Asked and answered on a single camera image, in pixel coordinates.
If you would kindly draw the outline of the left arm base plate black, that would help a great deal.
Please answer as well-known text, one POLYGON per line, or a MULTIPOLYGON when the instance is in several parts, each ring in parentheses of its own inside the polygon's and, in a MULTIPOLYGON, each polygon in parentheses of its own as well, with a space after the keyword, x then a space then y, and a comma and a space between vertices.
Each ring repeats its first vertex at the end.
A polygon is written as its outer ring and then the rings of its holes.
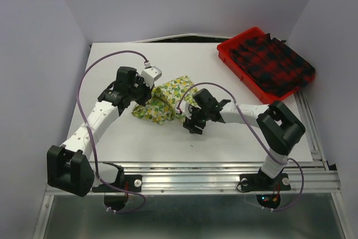
MULTIPOLYGON (((142 179, 143 177, 140 174, 124 175, 123 179, 117 178, 114 183, 111 183, 111 186, 135 193, 140 193, 142 191, 142 179)), ((116 190, 104 184, 100 184, 99 186, 93 187, 92 192, 114 193, 116 190)))

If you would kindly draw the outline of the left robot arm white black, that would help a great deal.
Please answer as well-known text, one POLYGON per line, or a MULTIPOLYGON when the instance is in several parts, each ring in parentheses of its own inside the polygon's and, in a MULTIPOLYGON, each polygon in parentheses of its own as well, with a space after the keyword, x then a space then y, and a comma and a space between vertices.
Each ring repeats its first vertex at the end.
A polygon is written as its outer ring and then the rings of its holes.
POLYGON ((90 157, 97 157, 96 144, 132 102, 145 105, 161 75, 161 70, 153 66, 141 73, 132 67, 120 67, 116 79, 102 91, 74 134, 47 151, 48 185, 80 197, 102 185, 98 162, 89 162, 90 157))

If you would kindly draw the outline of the lemon print skirt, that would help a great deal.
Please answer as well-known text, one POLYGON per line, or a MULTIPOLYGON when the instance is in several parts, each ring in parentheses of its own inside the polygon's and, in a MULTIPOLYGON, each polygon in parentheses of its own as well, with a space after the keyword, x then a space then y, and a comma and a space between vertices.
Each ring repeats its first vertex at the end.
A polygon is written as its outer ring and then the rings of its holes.
POLYGON ((132 115, 143 120, 163 125, 166 121, 185 121, 185 116, 176 112, 177 104, 183 94, 194 83, 188 76, 182 76, 155 86, 152 97, 144 106, 135 105, 132 115))

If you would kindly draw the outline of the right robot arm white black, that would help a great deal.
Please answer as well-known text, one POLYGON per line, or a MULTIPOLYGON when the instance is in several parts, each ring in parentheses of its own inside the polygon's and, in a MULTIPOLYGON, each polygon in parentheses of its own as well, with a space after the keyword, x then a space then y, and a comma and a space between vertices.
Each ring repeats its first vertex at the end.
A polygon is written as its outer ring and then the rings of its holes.
POLYGON ((177 104, 177 111, 185 116, 183 127, 191 134, 202 134, 209 121, 244 124, 266 152, 257 173, 242 175, 242 191, 264 190, 279 184, 289 154, 305 133, 303 123, 283 102, 239 105, 234 99, 218 101, 207 89, 195 93, 193 99, 193 104, 184 100, 177 104))

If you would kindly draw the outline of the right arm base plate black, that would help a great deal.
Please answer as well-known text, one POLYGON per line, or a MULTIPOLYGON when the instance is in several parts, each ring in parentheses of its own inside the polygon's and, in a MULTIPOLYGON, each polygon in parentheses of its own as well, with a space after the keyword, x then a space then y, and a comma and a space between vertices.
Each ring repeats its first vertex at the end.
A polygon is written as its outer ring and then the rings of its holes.
POLYGON ((280 173, 274 179, 265 174, 240 174, 237 183, 237 190, 242 193, 252 191, 269 192, 274 190, 291 190, 288 174, 280 173))

